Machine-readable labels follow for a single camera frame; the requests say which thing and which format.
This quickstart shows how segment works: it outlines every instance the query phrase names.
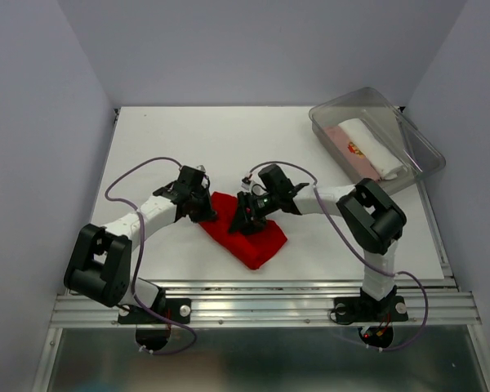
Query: pink cloth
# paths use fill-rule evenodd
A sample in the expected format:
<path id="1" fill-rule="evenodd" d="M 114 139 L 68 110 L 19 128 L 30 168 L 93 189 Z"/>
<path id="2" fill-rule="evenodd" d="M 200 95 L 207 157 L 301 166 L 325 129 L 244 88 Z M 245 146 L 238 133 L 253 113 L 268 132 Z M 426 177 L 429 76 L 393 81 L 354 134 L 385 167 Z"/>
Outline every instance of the pink cloth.
<path id="1" fill-rule="evenodd" d="M 352 140 L 349 139 L 341 127 L 329 127 L 325 128 L 324 131 L 361 177 L 371 178 L 374 181 L 381 179 L 367 157 L 352 143 Z"/>

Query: black bracket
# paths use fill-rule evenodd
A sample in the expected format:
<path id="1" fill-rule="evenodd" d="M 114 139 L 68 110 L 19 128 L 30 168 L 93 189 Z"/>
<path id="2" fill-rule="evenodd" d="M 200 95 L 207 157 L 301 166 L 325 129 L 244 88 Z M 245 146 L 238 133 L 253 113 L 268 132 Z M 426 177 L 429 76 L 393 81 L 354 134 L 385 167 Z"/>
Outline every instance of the black bracket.
<path id="1" fill-rule="evenodd" d="M 330 318 L 337 324 L 379 323 L 388 314 L 393 323 L 408 321 L 407 306 L 402 296 L 396 296 L 394 286 L 388 296 L 376 301 L 361 290 L 360 296 L 342 296 L 334 299 Z"/>
<path id="2" fill-rule="evenodd" d="M 189 216 L 193 223 L 213 221 L 216 211 L 212 209 L 210 183 L 204 171 L 183 166 L 176 181 L 153 192 L 153 196 L 163 196 L 176 205 L 175 222 Z"/>
<path id="3" fill-rule="evenodd" d="M 64 285 L 102 305 L 113 307 L 129 287 L 132 241 L 92 224 L 80 230 L 64 276 Z M 105 263 L 95 255 L 107 254 Z"/>
<path id="4" fill-rule="evenodd" d="M 189 324 L 190 323 L 190 312 L 182 316 L 181 307 L 187 306 L 191 309 L 192 301 L 190 298 L 167 298 L 165 301 L 165 306 L 158 313 L 163 317 L 176 321 L 177 323 Z M 127 315 L 118 315 L 118 324 L 122 325 L 136 325 L 136 324 L 164 324 L 161 320 L 151 316 L 143 309 L 129 305 L 131 310 Z"/>
<path id="5" fill-rule="evenodd" d="M 265 193 L 261 195 L 253 192 L 238 193 L 238 207 L 230 223 L 230 234 L 237 231 L 243 235 L 261 232 L 267 226 L 267 215 L 277 210 L 301 215 L 293 199 L 309 183 L 294 185 L 275 164 L 261 169 L 258 176 L 265 186 Z M 250 179 L 243 178 L 242 182 L 250 184 Z"/>
<path id="6" fill-rule="evenodd" d="M 394 200 L 373 180 L 362 179 L 355 190 L 337 202 L 356 242 L 365 251 L 384 255 L 401 238 L 407 217 Z"/>
<path id="7" fill-rule="evenodd" d="M 394 339 L 394 329 L 392 327 L 370 327 L 364 331 L 363 328 L 358 328 L 359 338 L 363 343 L 374 347 L 381 347 L 386 349 L 392 344 Z"/>

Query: folded towel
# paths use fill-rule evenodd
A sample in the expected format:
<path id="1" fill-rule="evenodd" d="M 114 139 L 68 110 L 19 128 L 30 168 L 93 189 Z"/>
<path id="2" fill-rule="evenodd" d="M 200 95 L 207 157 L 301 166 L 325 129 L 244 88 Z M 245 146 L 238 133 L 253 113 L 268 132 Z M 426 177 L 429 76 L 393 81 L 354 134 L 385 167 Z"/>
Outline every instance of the folded towel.
<path id="1" fill-rule="evenodd" d="M 370 161 L 363 154 L 357 145 L 346 135 L 341 127 L 335 126 L 324 129 L 325 134 L 330 138 L 332 143 L 352 165 L 362 178 L 371 178 L 374 181 L 379 181 L 381 177 L 374 170 Z"/>
<path id="2" fill-rule="evenodd" d="M 251 270 L 257 270 L 266 263 L 287 241 L 283 231 L 272 220 L 260 232 L 243 235 L 229 234 L 230 222 L 238 207 L 238 200 L 230 194 L 214 192 L 211 196 L 212 208 L 218 219 L 200 223 L 200 226 L 221 246 L 225 247 Z"/>
<path id="3" fill-rule="evenodd" d="M 374 137 L 372 132 L 359 118 L 352 118 L 339 124 L 346 135 L 368 158 L 372 167 L 376 169 L 381 178 L 392 180 L 397 173 L 404 169 L 399 161 L 384 145 Z"/>

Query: red cloth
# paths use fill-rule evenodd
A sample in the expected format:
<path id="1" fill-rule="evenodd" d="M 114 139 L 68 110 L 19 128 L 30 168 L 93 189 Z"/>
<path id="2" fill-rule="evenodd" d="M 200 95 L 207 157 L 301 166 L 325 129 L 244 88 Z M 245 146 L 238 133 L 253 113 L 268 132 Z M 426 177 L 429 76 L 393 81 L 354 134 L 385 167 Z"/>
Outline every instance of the red cloth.
<path id="1" fill-rule="evenodd" d="M 229 234 L 227 230 L 236 212 L 238 199 L 229 194 L 214 192 L 211 200 L 218 218 L 213 222 L 202 222 L 200 225 L 251 270 L 260 268 L 287 241 L 283 231 L 272 220 L 267 221 L 267 226 L 260 233 L 247 236 L 239 232 Z"/>

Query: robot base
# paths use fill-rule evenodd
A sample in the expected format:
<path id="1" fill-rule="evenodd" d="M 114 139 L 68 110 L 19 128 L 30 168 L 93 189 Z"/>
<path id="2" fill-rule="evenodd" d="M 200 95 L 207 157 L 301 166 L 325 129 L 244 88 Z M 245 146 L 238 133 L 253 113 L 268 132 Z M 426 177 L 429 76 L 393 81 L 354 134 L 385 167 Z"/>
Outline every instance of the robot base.
<path id="1" fill-rule="evenodd" d="M 343 296 L 334 299 L 334 309 L 330 312 L 333 322 L 340 325 L 352 323 L 379 323 L 390 315 L 392 323 L 408 321 L 407 306 L 402 296 L 396 296 L 394 287 L 381 301 L 376 301 L 361 291 L 361 296 Z"/>

